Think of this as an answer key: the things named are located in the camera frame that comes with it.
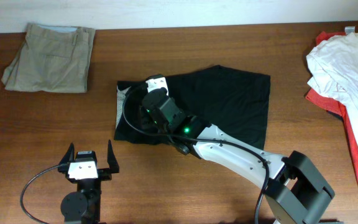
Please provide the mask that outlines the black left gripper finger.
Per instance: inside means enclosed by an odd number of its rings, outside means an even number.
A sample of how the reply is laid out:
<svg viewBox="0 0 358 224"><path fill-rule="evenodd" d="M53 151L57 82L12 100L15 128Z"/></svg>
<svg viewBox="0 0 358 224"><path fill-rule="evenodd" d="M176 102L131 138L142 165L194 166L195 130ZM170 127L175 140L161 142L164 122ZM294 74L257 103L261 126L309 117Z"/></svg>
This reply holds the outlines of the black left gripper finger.
<svg viewBox="0 0 358 224"><path fill-rule="evenodd" d="M118 164L117 159L114 155L111 140L108 141L107 162L108 162L109 170L111 173L119 173L119 164Z"/></svg>
<svg viewBox="0 0 358 224"><path fill-rule="evenodd" d="M74 160L74 153L75 153L75 147L74 147L74 144L71 143L68 147L67 152L60 160L59 164L60 165L68 165L70 162L72 162Z"/></svg>

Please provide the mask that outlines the black shorts garment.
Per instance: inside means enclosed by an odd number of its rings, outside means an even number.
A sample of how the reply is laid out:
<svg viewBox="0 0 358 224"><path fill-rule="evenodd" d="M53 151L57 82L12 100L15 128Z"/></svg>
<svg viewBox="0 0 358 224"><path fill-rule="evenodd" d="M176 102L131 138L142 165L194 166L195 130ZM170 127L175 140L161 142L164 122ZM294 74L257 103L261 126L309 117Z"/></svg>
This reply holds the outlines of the black shorts garment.
<svg viewBox="0 0 358 224"><path fill-rule="evenodd" d="M226 134L258 149L265 145L270 96L270 76L215 65L193 73L166 78L168 94L184 111L206 119ZM165 138L146 136L139 126L140 104L147 93L126 93L140 82L117 83L117 116L114 139L156 145Z"/></svg>

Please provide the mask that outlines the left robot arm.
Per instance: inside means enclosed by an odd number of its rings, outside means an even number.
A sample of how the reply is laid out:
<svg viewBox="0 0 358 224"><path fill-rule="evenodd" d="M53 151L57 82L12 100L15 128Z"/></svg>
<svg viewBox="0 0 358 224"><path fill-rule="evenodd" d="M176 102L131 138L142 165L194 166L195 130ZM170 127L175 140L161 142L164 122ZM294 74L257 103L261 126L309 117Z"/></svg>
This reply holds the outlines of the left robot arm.
<svg viewBox="0 0 358 224"><path fill-rule="evenodd" d="M67 194L60 205L65 223L100 222L101 183L112 180L112 175L119 173L111 141L108 142L107 162L109 167L100 169L94 151L75 152L74 144L70 144L58 168L69 182L76 185L76 190Z"/></svg>

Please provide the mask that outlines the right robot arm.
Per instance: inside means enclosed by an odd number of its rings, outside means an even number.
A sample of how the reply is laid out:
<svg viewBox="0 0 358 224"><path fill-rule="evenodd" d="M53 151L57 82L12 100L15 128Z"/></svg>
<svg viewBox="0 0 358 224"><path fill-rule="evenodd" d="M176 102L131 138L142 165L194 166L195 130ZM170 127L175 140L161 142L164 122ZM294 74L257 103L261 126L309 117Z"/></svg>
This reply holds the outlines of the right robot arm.
<svg viewBox="0 0 358 224"><path fill-rule="evenodd" d="M215 162L260 189L275 223L319 223L335 196L334 190L309 157L293 151L285 157L244 143L197 116L187 115L168 95L153 88L142 99L142 109L178 152Z"/></svg>

